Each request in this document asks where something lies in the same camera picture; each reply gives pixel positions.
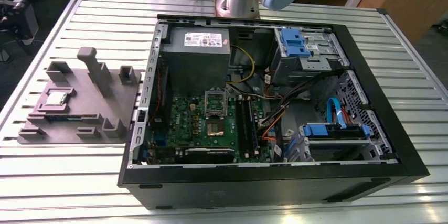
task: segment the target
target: white desk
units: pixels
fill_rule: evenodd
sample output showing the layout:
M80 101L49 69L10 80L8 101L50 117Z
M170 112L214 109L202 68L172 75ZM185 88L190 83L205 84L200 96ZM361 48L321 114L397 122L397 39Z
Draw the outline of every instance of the white desk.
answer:
M116 186L124 145L20 145L50 61L82 67L94 47L109 69L144 69L157 14L213 15L213 0L70 0L0 113L0 221L301 224L448 222L446 90L388 16L373 9L290 5L262 19L348 27L430 176L340 204L148 211Z

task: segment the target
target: motherboard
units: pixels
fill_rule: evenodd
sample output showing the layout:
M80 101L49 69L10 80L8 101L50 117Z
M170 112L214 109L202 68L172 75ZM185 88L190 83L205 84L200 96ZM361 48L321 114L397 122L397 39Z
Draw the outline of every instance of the motherboard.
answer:
M268 143L258 144L256 132L262 117L262 103L257 98L226 97L218 93L173 96L168 133L152 135L157 157L152 163L176 164L186 154L197 154L201 161L222 154L226 160L232 157L230 163L269 162L270 147Z

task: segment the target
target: blue plastic latch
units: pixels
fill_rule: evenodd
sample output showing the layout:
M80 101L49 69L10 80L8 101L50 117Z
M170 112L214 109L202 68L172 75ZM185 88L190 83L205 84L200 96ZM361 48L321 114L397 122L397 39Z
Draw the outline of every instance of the blue plastic latch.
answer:
M313 136L328 136L326 127L322 124L308 125Z
M369 137L370 136L370 127L368 127L365 124L362 124L361 128L362 128L365 138Z
M309 57L310 52L305 47L305 39L297 29L281 29L281 40L285 45L288 57Z
M310 128L309 128L309 126L304 126L302 127L302 133L305 134L305 136L310 136Z

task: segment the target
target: black wire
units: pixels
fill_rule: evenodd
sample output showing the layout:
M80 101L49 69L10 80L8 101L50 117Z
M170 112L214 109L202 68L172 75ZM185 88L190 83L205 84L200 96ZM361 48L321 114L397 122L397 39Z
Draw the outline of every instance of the black wire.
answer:
M298 94L301 94L302 92L305 92L312 86L313 84L317 83L317 81L320 81L321 79L329 77L329 76L337 76L341 73L344 73L345 70L344 69L337 69L334 71L329 71L329 72L321 72L318 73L316 76L313 76L310 79L308 79L306 82L298 84L297 86L294 86L289 92L284 95L282 99L280 100L280 103L277 105L277 108L274 109L273 114L270 114L262 121L261 123L265 123L270 118L276 117L280 112L285 109L285 105L289 103L290 99L293 99Z

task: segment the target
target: cord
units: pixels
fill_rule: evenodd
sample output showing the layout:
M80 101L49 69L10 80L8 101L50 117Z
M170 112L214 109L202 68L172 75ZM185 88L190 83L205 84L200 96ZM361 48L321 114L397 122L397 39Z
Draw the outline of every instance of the cord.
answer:
M228 84L232 84L232 83L241 83L241 82L246 81L248 79L252 78L253 73L254 73L254 61L253 61L253 58L252 58L250 54L249 54L241 47L238 47L238 46L236 46L236 45L230 45L230 47L237 48L237 49L245 54L245 56L249 58L250 63L252 63L252 70L250 70L249 75L248 75L244 79L241 79L241 80L238 80L238 81L228 81L228 82L226 82Z
M329 72L321 72L314 77L312 77L306 82L294 86L289 90L289 92L284 95L284 97L281 98L280 103L277 105L277 108L274 110L276 112L272 114L272 116L268 116L261 121L261 123L265 123L270 118L273 118L274 115L277 114L277 112L281 111L281 109L284 108L285 104L289 103L289 100L292 98L294 98L298 94L301 94L304 91L306 91L317 81L320 81L321 79L324 79L329 76L337 76L337 75L342 74L344 72L345 72L344 69L337 69L337 70L329 71Z
M258 94L250 94L250 93L246 93L246 92L244 92L241 89L238 89L234 85L232 85L232 84L226 84L237 93L240 93L240 94L244 94L244 95L250 95L250 96L254 96L254 97L258 97L258 98L262 98L262 99L268 99L268 100L273 100L274 98L270 98L270 97L264 97L264 96L261 96L261 95L258 95Z
M261 139L264 139L264 140L269 140L269 141L272 141L272 140L276 141L276 139L273 139L273 138L270 138L270 137L266 137L266 134L268 134L269 129L272 128L272 126L273 126L273 125L277 123L277 121L280 120L280 118L281 118L282 114L285 113L285 111L286 111L286 110L282 110L282 112L281 112L281 114L278 115L278 117L277 117L277 118L273 120L273 122L270 123L268 129L265 130L265 132L264 132L264 134L262 134L262 136L261 136Z

